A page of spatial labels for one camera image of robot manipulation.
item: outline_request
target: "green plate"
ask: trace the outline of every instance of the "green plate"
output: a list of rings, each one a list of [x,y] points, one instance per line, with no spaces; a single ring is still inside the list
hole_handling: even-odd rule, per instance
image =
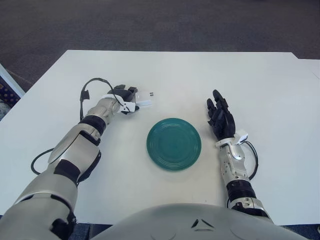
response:
[[[146,139],[146,149],[159,167],[180,171],[198,159],[201,139],[197,130],[187,121],[167,118],[151,128]]]

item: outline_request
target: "robot forearm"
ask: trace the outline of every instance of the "robot forearm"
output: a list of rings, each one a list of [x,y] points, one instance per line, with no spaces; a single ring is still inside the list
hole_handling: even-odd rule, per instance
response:
[[[228,191],[228,208],[257,217],[270,219],[260,200],[253,190],[245,168],[245,154],[241,148],[237,133],[234,138],[217,142],[221,174]]]
[[[68,239],[79,182],[98,164],[100,137],[119,102],[103,98],[59,142],[38,175],[0,220],[1,239]]]

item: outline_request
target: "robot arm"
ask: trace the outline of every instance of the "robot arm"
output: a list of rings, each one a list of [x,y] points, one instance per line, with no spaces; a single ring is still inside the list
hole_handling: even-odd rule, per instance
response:
[[[135,104],[120,96],[123,93],[128,98],[135,92],[119,89],[117,95],[107,94],[58,143],[47,169],[0,219],[0,239],[68,239],[76,224],[77,187],[100,160],[101,135],[116,113],[135,111]]]
[[[228,110],[228,104],[217,90],[213,91],[213,97],[216,106],[210,98],[207,100],[210,117],[208,123],[218,139],[216,146],[220,150],[221,174],[230,201],[228,208],[270,220],[261,201],[256,197],[245,168],[245,154],[241,144],[247,139],[248,134],[243,130],[236,132],[235,121]]]

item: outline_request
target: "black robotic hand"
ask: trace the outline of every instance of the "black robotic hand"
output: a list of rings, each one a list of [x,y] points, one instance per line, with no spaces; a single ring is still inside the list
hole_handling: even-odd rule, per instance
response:
[[[134,100],[134,96],[136,95],[136,92],[138,91],[138,89],[136,87],[131,86],[128,88],[128,90],[125,90],[125,87],[126,85],[124,84],[115,86],[112,90],[108,92],[108,94],[119,95],[120,97],[122,97],[122,99],[125,102],[132,102]],[[137,111],[137,110],[139,110],[139,107],[136,105],[134,111]],[[129,112],[122,111],[122,113],[127,115]]]
[[[210,98],[206,101],[210,117],[208,123],[218,141],[233,138],[236,133],[236,125],[234,117],[228,110],[228,104],[217,90],[213,90],[213,97],[216,106]]]

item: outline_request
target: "wire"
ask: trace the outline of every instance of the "wire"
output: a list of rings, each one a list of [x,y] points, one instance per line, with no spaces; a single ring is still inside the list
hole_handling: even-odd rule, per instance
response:
[[[89,81],[87,81],[87,82],[85,83],[85,85],[83,86],[83,88],[82,88],[82,90],[81,90],[81,94],[80,94],[80,121],[84,118],[83,102],[84,102],[85,99],[83,98],[83,93],[85,92],[87,85],[88,85],[89,83],[93,82],[93,81],[100,81],[100,82],[103,82],[103,83],[108,84],[109,87],[111,88],[111,92],[112,92],[114,98],[116,99],[116,101],[120,104],[120,106],[122,106],[122,107],[124,106],[122,103],[119,102],[118,98],[116,97],[116,95],[115,95],[115,93],[114,93],[114,88],[111,86],[111,84],[110,84],[107,80],[105,80],[105,79],[103,79],[103,78],[100,78],[100,77],[92,78],[92,79],[90,79]]]
[[[247,144],[249,146],[249,148],[251,149],[251,151],[253,152],[253,155],[254,155],[254,159],[255,159],[255,166],[254,166],[254,170],[253,170],[253,173],[249,176],[249,180],[252,180],[256,173],[257,173],[257,170],[258,170],[258,166],[259,166],[259,162],[258,162],[258,154],[257,154],[257,151],[255,149],[255,147],[252,145],[251,142],[249,141],[244,141],[243,143]]]
[[[38,156],[36,156],[36,157],[32,160],[30,167],[31,167],[31,170],[32,170],[32,172],[33,172],[34,174],[36,174],[36,175],[39,175],[39,174],[40,174],[40,172],[38,172],[37,170],[35,170],[35,162],[37,161],[37,159],[40,158],[42,155],[45,155],[45,154],[47,154],[47,153],[50,153],[53,149],[54,149],[54,148],[51,148],[51,149],[49,149],[49,150],[47,150],[47,151],[44,151],[43,153],[40,153]]]

